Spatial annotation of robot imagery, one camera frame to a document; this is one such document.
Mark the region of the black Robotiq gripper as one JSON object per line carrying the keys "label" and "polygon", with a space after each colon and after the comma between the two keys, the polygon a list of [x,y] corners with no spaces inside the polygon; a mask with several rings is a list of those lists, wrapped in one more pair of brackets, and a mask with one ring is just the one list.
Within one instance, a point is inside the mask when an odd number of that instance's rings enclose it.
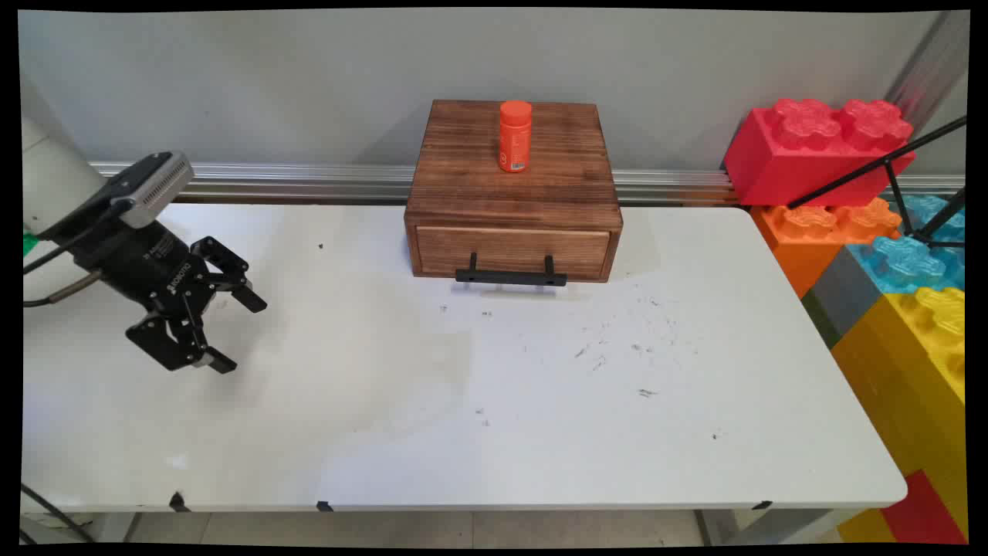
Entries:
{"label": "black Robotiq gripper", "polygon": [[126,337],[169,371],[211,367],[226,374],[238,364],[211,344],[202,317],[212,293],[227,292],[251,313],[268,304],[255,292],[249,264],[215,237],[188,246],[152,222],[140,229],[112,219],[73,247],[78,266],[101,271],[101,280],[147,310]]}

